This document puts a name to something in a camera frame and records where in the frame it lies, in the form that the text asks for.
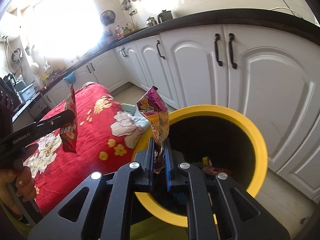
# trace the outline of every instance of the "white cabinet door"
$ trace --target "white cabinet door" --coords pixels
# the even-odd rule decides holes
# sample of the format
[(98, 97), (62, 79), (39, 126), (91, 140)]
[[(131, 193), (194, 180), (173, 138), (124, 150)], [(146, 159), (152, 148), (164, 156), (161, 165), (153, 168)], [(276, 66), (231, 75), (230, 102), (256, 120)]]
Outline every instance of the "white cabinet door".
[(320, 115), (292, 158), (278, 174), (317, 203), (320, 198)]
[[(233, 69), (229, 34), (234, 34)], [(277, 172), (308, 135), (319, 113), (320, 49), (293, 34), (263, 27), (224, 26), (229, 107), (247, 116), (267, 144)]]
[(76, 91), (82, 87), (87, 82), (98, 82), (96, 77), (93, 74), (93, 70), (89, 63), (83, 65), (82, 67), (75, 70), (76, 82), (73, 84), (73, 88)]
[(113, 50), (94, 58), (89, 62), (89, 68), (93, 71), (99, 84), (109, 89), (110, 92), (126, 83), (124, 71)]
[(118, 58), (118, 61), (122, 67), (122, 70), (126, 73), (126, 76), (132, 84), (137, 83), (137, 74), (135, 73), (134, 69), (131, 68), (129, 61), (127, 57), (124, 56), (123, 52), (124, 48), (122, 46), (117, 47), (114, 49), (114, 52), (116, 54), (116, 57)]
[(151, 85), (134, 41), (125, 44), (123, 48), (124, 56), (127, 58), (132, 72), (137, 76), (137, 83), (135, 83), (135, 85), (144, 90), (148, 90)]
[(61, 80), (44, 95), (44, 98), (47, 100), (47, 103), (52, 109), (60, 104), (63, 100), (67, 99), (69, 94), (70, 88), (64, 80)]
[[(216, 61), (215, 34), (219, 60)], [(180, 107), (227, 106), (227, 62), (221, 26), (186, 28), (160, 34)]]
[(158, 88), (159, 95), (167, 104), (175, 109), (179, 109), (177, 92), (173, 84), (168, 59), (164, 53), (160, 36), (138, 40), (135, 43), (149, 76), (150, 85)]

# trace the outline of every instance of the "triangular cutout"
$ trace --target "triangular cutout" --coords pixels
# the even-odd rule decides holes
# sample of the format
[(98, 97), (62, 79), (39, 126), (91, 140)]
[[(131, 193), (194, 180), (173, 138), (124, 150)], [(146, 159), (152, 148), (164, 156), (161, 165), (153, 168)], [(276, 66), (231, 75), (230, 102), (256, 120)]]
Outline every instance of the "triangular cutout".
[(76, 222), (80, 215), (84, 201), (89, 193), (89, 188), (82, 188), (67, 204), (65, 204), (58, 212), (59, 216)]
[(259, 211), (236, 188), (232, 188), (230, 191), (242, 221), (247, 221), (259, 215)]

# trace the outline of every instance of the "snack package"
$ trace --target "snack package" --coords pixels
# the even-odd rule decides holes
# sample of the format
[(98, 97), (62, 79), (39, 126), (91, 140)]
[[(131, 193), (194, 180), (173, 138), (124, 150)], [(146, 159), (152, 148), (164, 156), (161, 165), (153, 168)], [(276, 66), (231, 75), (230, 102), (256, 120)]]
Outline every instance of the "snack package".
[(169, 134), (169, 111), (165, 102), (152, 86), (137, 102), (139, 112), (149, 120), (153, 138), (158, 149), (155, 150), (154, 173), (159, 174), (164, 168), (163, 143)]
[(65, 152), (76, 153), (76, 143), (78, 137), (78, 121), (77, 121), (77, 111), (76, 111), (76, 96), (73, 89), (73, 85), (70, 88), (70, 94), (66, 99), (66, 103), (63, 107), (63, 111), (70, 109), (75, 118), (71, 123), (60, 128), (60, 138), (62, 140), (62, 149)]
[(206, 174), (209, 174), (212, 176), (216, 176), (220, 172), (224, 172), (224, 173), (228, 174), (229, 176), (231, 176), (231, 174), (232, 174), (232, 172), (227, 169), (213, 167), (212, 162), (209, 159), (209, 157), (203, 157), (202, 162), (193, 163), (193, 165), (200, 168), (203, 173), (206, 173)]

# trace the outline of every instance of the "purple and yellow snack wrapper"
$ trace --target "purple and yellow snack wrapper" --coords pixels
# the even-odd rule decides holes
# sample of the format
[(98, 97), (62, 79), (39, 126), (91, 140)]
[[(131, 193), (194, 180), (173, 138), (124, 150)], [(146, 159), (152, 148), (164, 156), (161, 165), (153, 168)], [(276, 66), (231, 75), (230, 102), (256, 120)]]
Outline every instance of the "purple and yellow snack wrapper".
[(169, 134), (169, 111), (165, 102), (152, 86), (137, 102), (139, 112), (149, 120), (153, 138), (158, 149), (155, 151), (154, 173), (159, 174), (164, 168), (163, 143)]

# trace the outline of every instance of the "black cabinet handle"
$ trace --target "black cabinet handle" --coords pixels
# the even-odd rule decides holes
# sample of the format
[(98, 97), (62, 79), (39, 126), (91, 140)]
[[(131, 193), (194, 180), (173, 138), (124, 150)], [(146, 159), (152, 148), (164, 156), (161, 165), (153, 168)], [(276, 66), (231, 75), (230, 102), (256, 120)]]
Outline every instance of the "black cabinet handle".
[(94, 69), (94, 67), (93, 67), (93, 65), (92, 65), (92, 63), (91, 63), (91, 62), (90, 62), (90, 65), (91, 65), (91, 67), (92, 67), (93, 71), (96, 71), (96, 70)]
[(125, 50), (125, 48), (123, 47), (123, 54), (124, 54), (124, 57), (129, 57), (128, 55), (126, 55), (126, 54), (125, 54), (125, 51), (124, 51), (124, 50)]
[(233, 62), (233, 48), (232, 48), (232, 41), (235, 39), (235, 36), (233, 33), (229, 33), (229, 54), (230, 54), (230, 61), (232, 64), (232, 67), (234, 69), (237, 69), (237, 63)]
[(222, 67), (222, 61), (219, 60), (219, 50), (218, 50), (218, 41), (220, 40), (220, 34), (216, 33), (216, 39), (214, 41), (214, 50), (216, 52), (216, 60), (220, 67)]
[(51, 100), (48, 98), (48, 96), (46, 96), (46, 97), (47, 97), (47, 100), (48, 100), (50, 103), (52, 103)]
[(159, 44), (160, 44), (160, 41), (157, 41), (156, 46), (157, 46), (157, 50), (158, 50), (159, 56), (160, 56), (161, 58), (165, 59), (165, 56), (161, 56), (161, 53), (160, 53), (160, 50), (159, 50)]
[(90, 69), (89, 69), (88, 65), (87, 65), (86, 67), (87, 67), (87, 69), (88, 69), (89, 73), (91, 74), (91, 71), (90, 71)]

